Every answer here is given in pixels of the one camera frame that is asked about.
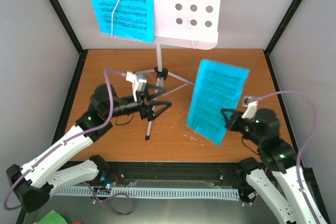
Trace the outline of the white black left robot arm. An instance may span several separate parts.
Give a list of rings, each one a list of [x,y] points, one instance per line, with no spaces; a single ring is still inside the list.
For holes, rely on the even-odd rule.
[[[135,94],[120,98],[112,85],[98,86],[90,97],[88,110],[63,137],[30,162],[22,166],[13,164],[6,170],[19,207],[34,212],[67,187],[91,180],[106,182],[108,164],[99,155],[71,168],[62,169],[62,166],[112,128],[110,113],[119,117],[138,112],[142,119],[156,119],[172,105],[157,100],[164,92],[164,87],[144,84]]]

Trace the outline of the white tripod music stand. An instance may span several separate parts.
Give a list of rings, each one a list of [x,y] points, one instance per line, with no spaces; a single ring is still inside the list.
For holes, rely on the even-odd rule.
[[[171,73],[163,68],[163,45],[209,50],[218,42],[221,0],[154,0],[157,84]]]

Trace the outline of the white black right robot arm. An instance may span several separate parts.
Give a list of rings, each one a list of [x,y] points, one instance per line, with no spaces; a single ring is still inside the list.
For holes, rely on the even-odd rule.
[[[280,121],[271,109],[259,109],[258,102],[269,97],[245,96],[241,112],[231,106],[241,95],[231,86],[196,85],[187,125],[196,133],[220,144],[227,131],[238,132],[253,142],[263,164],[283,189],[271,185],[266,172],[253,158],[241,161],[243,180],[258,192],[281,223],[326,223],[307,187],[300,165],[302,152],[280,137]]]

